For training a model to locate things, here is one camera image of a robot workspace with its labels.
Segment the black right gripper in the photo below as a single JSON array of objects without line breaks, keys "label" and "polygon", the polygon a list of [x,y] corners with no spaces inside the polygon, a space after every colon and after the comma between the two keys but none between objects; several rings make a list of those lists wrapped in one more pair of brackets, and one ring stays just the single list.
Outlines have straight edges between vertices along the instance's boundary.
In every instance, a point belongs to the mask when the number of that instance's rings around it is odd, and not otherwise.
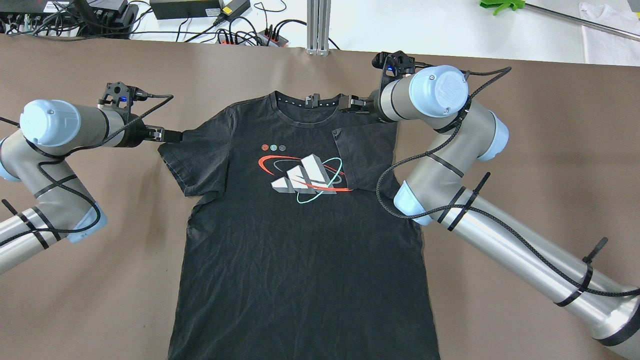
[{"label": "black right gripper", "polygon": [[[380,98],[379,93],[371,93],[369,96],[343,95],[338,100],[338,110],[359,115],[369,114],[378,121],[382,121],[382,116],[378,111]],[[319,93],[307,95],[304,98],[303,107],[317,108],[321,105],[320,100],[321,96]]]}]

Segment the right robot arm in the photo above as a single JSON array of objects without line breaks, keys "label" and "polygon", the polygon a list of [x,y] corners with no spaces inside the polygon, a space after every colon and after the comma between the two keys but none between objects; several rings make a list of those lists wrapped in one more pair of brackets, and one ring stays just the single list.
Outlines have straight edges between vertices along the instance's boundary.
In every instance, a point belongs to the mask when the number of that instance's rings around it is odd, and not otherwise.
[{"label": "right robot arm", "polygon": [[519,73],[524,85],[500,89],[510,105],[469,90],[468,70],[429,64],[383,64],[367,98],[345,96],[339,109],[380,121],[423,121],[438,133],[416,161],[390,213],[441,224],[533,289],[580,319],[594,341],[628,360],[639,358],[639,287],[594,267],[608,243],[575,256],[524,223],[594,237],[617,225],[639,230],[639,112],[624,114],[615,95],[630,96],[606,71],[550,80]]}]

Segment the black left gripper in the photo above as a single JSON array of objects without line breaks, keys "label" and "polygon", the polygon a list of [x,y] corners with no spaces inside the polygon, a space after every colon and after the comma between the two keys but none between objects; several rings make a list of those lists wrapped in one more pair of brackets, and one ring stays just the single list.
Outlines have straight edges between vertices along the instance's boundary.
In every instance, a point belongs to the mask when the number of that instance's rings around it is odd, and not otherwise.
[{"label": "black left gripper", "polygon": [[123,131],[122,147],[135,148],[143,141],[179,143],[183,141],[183,133],[174,130],[165,130],[162,127],[146,125],[144,121],[134,120]]}]

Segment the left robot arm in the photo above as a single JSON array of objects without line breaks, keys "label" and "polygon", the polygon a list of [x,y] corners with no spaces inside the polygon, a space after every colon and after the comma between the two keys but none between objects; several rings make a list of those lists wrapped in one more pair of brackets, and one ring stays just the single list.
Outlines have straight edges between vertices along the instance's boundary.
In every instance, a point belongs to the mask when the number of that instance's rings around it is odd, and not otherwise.
[{"label": "left robot arm", "polygon": [[1,223],[2,272],[60,240],[76,243],[105,227],[108,217],[66,159],[80,150],[124,147],[125,132],[137,125],[142,116],[114,105],[46,99],[25,105],[18,130],[1,141],[1,177],[25,185],[37,203]]}]

